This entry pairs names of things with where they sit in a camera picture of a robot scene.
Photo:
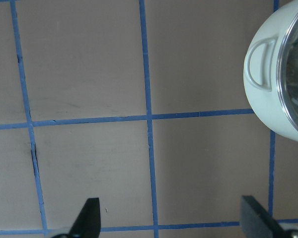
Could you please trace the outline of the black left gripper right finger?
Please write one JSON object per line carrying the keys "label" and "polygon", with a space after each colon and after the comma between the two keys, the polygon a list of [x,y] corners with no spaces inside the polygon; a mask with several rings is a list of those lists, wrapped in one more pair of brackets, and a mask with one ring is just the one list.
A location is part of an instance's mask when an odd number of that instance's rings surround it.
{"label": "black left gripper right finger", "polygon": [[251,195],[241,197],[240,226],[247,238],[298,238],[298,226],[277,222]]}

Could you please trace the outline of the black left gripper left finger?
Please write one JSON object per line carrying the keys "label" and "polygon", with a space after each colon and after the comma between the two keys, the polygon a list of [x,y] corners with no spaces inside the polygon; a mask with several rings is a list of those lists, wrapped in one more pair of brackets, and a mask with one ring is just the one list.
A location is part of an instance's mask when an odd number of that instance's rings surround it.
{"label": "black left gripper left finger", "polygon": [[49,233],[50,238],[98,238],[100,236],[100,201],[88,198],[68,231]]}

